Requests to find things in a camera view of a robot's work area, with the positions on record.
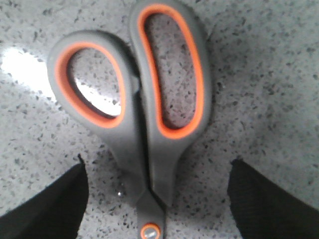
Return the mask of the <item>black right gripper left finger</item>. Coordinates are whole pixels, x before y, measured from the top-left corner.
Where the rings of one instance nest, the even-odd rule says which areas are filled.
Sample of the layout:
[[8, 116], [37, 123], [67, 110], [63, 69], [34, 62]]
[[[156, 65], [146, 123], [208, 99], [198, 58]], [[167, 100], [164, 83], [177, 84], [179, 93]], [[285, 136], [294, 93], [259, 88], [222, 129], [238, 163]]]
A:
[[43, 191], [0, 218], [2, 239], [75, 239], [87, 208], [85, 163], [78, 164]]

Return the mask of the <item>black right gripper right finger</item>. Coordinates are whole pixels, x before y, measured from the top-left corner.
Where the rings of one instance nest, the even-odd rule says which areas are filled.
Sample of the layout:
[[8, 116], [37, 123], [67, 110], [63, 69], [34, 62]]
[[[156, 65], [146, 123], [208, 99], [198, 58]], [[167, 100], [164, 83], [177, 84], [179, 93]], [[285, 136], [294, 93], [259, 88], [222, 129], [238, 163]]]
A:
[[242, 160], [233, 160], [227, 194], [244, 239], [317, 239], [319, 212]]

